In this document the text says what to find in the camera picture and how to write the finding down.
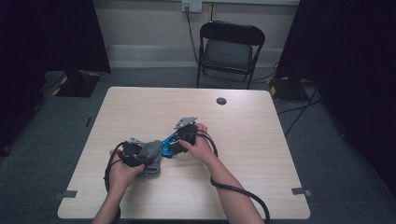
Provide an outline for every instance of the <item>chair seat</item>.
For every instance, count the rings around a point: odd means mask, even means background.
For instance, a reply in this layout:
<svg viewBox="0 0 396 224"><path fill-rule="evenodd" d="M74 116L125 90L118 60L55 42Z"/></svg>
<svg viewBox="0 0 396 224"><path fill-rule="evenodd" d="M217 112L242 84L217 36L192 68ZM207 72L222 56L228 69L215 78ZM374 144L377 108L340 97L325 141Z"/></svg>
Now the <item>chair seat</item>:
<svg viewBox="0 0 396 224"><path fill-rule="evenodd" d="M252 67L252 47L210 39L206 44L203 65L249 71Z"/></svg>

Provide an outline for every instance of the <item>table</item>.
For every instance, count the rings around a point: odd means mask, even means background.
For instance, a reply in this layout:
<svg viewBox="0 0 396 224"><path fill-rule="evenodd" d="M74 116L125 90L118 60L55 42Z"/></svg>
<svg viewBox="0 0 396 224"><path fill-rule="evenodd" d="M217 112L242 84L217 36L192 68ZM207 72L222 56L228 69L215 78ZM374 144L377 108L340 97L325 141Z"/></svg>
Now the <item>table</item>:
<svg viewBox="0 0 396 224"><path fill-rule="evenodd" d="M219 97L225 105L217 104ZM137 138L164 140L182 117L198 117L208 127L219 158L267 204L271 218L305 219L310 211L267 91L110 88L63 198L60 218L94 218L106 197L104 173L109 150ZM136 179L120 204L128 219L226 219L209 172L190 153L162 158L157 178ZM264 217L261 207L255 203Z"/></svg>

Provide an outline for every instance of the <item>person's right hand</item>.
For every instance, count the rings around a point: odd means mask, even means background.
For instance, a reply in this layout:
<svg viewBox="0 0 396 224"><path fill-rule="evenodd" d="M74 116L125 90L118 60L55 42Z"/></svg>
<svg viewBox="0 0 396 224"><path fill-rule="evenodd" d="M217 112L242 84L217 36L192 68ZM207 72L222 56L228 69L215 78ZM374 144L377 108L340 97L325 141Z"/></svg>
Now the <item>person's right hand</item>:
<svg viewBox="0 0 396 224"><path fill-rule="evenodd" d="M196 123L195 126L198 129L198 133L207 133L207 127L202 123ZM186 148L193 157L202 161L203 163L208 163L216 155L213 153L212 147L207 142L207 139L196 135L195 145L190 144L184 140L180 140L180 145Z"/></svg>

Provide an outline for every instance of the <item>wall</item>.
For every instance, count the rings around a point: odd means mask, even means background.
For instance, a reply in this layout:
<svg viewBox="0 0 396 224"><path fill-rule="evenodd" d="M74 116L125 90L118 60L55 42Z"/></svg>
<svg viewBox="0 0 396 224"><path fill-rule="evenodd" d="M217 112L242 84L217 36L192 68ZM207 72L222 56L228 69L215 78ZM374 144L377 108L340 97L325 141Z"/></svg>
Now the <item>wall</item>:
<svg viewBox="0 0 396 224"><path fill-rule="evenodd" d="M107 45L191 48L187 17L178 1L96 0L94 4ZM263 52L280 57L296 9L295 5L203 3L202 13L190 14L195 45L200 27L212 17L259 27L266 34Z"/></svg>

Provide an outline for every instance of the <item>forearm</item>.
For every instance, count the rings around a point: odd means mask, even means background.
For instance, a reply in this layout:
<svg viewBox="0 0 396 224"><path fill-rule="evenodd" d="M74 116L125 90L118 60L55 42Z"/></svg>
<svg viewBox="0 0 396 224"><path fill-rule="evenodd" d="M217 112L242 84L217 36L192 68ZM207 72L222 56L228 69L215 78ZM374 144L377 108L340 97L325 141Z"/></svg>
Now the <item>forearm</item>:
<svg viewBox="0 0 396 224"><path fill-rule="evenodd" d="M213 157L205 164L216 182L243 188L218 158ZM262 217L248 196L227 189L217 188L217 191L221 206L230 223L263 223Z"/></svg>
<svg viewBox="0 0 396 224"><path fill-rule="evenodd" d="M92 223L111 223L119 211L124 192L109 192Z"/></svg>

